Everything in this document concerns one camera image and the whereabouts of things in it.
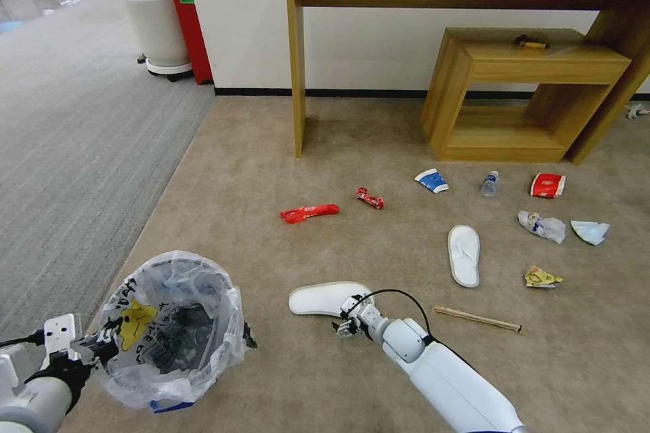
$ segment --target table leg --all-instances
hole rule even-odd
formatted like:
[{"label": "table leg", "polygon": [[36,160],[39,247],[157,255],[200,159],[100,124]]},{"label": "table leg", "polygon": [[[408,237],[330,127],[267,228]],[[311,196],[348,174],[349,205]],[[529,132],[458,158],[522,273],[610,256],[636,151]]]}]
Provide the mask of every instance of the table leg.
[{"label": "table leg", "polygon": [[303,134],[305,132],[305,35],[303,6],[300,0],[286,0],[286,17],[289,23],[293,137],[296,157],[299,158],[303,152]]},{"label": "table leg", "polygon": [[569,148],[566,157],[577,164],[587,157],[650,74],[650,2],[625,2],[601,11],[587,38],[614,49],[632,62]]}]

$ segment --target red snack wrapper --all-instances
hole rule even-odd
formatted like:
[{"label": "red snack wrapper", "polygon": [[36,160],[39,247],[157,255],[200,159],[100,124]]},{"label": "red snack wrapper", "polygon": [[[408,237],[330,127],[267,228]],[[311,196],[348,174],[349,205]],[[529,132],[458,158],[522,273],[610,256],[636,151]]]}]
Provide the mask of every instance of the red snack wrapper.
[{"label": "red snack wrapper", "polygon": [[339,207],[336,205],[301,206],[293,210],[280,213],[280,218],[287,223],[298,223],[311,217],[319,217],[324,214],[336,214]]},{"label": "red snack wrapper", "polygon": [[566,176],[540,173],[535,176],[530,186],[530,196],[540,198],[557,198],[564,192]]},{"label": "red snack wrapper", "polygon": [[384,207],[384,200],[379,196],[370,196],[368,195],[368,190],[364,187],[357,189],[357,198],[361,201],[365,201],[371,207],[381,210]]}]

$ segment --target wooden shelf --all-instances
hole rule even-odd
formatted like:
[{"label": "wooden shelf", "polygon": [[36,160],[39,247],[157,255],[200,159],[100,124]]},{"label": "wooden shelf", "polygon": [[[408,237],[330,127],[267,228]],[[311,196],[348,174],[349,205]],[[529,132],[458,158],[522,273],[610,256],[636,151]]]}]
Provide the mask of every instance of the wooden shelf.
[{"label": "wooden shelf", "polygon": [[[630,60],[571,29],[447,28],[421,122],[441,160],[558,162]],[[528,107],[463,107],[473,82],[539,83]]]},{"label": "wooden shelf", "polygon": [[544,162],[560,160],[567,148],[522,107],[463,107],[443,151],[450,160]]}]

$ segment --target white plant pot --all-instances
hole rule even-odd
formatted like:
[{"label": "white plant pot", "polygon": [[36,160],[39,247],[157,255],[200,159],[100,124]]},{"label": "white plant pot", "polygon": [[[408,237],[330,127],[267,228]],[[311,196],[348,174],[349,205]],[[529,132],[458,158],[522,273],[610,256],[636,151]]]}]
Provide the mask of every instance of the white plant pot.
[{"label": "white plant pot", "polygon": [[124,4],[149,71],[178,74],[192,69],[174,0],[124,0]]}]

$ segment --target white tissue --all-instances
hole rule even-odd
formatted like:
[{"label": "white tissue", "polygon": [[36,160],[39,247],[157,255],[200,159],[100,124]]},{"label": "white tissue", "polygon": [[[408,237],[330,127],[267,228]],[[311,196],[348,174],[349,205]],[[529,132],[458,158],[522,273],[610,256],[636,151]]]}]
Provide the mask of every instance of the white tissue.
[{"label": "white tissue", "polygon": [[607,233],[607,230],[609,230],[609,223],[571,220],[571,226],[578,234],[578,237],[593,246],[604,242],[605,234]]}]

